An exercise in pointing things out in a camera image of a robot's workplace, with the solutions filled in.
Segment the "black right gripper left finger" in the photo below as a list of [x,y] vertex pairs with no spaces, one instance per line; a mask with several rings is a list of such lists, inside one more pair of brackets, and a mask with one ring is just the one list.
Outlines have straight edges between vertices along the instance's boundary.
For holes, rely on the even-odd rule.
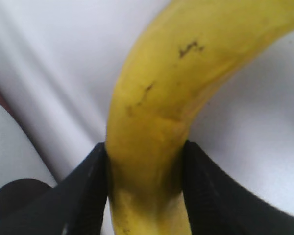
[[0,235],[99,235],[108,194],[107,155],[98,143],[52,190],[0,222]]

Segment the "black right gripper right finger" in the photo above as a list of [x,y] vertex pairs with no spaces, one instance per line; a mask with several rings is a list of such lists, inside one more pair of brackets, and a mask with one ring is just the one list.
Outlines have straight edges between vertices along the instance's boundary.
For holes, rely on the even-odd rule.
[[226,174],[194,142],[183,148],[182,190],[194,235],[294,235],[294,217]]

